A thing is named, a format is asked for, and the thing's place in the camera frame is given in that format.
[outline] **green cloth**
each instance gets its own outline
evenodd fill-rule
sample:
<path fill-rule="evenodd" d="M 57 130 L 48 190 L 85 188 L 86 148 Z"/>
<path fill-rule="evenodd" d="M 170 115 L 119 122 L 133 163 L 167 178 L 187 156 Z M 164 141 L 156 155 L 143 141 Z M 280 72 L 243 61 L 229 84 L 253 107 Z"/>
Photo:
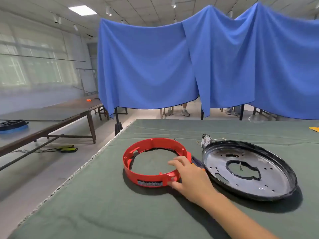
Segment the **green cloth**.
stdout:
<path fill-rule="evenodd" d="M 225 137 L 254 143 L 284 159 L 295 171 L 300 186 L 292 197 L 265 203 L 221 192 L 282 239 L 317 239 L 319 135 L 310 130 L 310 126 L 318 126 L 318 122 L 137 120 L 9 238 L 229 238 L 203 209 L 173 189 L 140 187 L 123 172 L 123 153 L 137 141 L 153 137 L 176 138 L 187 151 L 201 159 L 202 149 L 196 141 L 200 142 L 202 134 L 207 133 L 214 139 Z M 152 152 L 152 159 L 144 157 L 145 162 L 135 163 L 134 169 L 137 166 L 139 171 L 150 174 L 161 169 L 166 172 L 169 155 L 162 159 L 160 154 Z"/>

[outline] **hand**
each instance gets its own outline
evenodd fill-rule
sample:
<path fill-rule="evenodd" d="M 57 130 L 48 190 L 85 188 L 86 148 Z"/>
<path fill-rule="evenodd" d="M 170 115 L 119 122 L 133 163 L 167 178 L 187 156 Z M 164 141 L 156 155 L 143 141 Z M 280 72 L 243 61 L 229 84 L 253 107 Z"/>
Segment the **hand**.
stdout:
<path fill-rule="evenodd" d="M 189 201 L 204 207 L 207 201 L 212 201 L 214 197 L 220 195 L 214 189 L 207 173 L 192 165 L 185 156 L 176 157 L 168 164 L 177 168 L 182 179 L 182 183 L 173 181 L 168 182 L 168 185 L 179 191 Z"/>

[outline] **wall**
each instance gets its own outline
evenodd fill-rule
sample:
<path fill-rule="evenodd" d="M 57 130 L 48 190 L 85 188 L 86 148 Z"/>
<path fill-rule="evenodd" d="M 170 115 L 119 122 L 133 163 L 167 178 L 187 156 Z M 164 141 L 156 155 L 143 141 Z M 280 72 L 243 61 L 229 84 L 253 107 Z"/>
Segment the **wall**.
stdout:
<path fill-rule="evenodd" d="M 16 55 L 0 54 L 0 114 L 83 96 L 75 68 L 92 66 L 86 42 L 80 36 L 0 11 L 0 53 Z M 85 89 L 96 91 L 92 71 L 81 72 Z"/>

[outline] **red plastic ring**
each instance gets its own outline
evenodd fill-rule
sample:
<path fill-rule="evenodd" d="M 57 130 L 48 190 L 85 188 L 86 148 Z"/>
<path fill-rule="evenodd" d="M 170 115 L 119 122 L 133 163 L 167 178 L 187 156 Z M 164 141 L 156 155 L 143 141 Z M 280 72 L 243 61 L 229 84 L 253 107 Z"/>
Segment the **red plastic ring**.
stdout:
<path fill-rule="evenodd" d="M 177 169 L 166 174 L 159 173 L 158 175 L 137 174 L 129 169 L 134 152 L 137 151 L 140 154 L 152 148 L 171 149 L 174 150 L 179 156 L 187 157 L 190 163 L 192 161 L 191 153 L 187 152 L 186 148 L 182 144 L 172 139 L 152 138 L 134 143 L 128 149 L 126 149 L 123 155 L 123 164 L 127 177 L 137 185 L 150 188 L 162 187 L 166 186 L 168 181 L 177 181 L 181 177 Z"/>

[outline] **white shoe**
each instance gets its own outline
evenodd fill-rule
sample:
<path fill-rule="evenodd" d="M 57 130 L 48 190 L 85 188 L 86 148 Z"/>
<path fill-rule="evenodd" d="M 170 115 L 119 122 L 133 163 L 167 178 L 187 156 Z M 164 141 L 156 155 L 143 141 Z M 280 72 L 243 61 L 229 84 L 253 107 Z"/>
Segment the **white shoe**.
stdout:
<path fill-rule="evenodd" d="M 165 112 L 164 114 L 165 114 L 165 116 L 173 115 L 173 110 L 168 110 L 168 111 Z"/>
<path fill-rule="evenodd" d="M 181 114 L 182 114 L 183 116 L 186 116 L 186 117 L 189 117 L 189 116 L 190 116 L 190 114 L 187 112 L 187 110 L 182 111 Z"/>

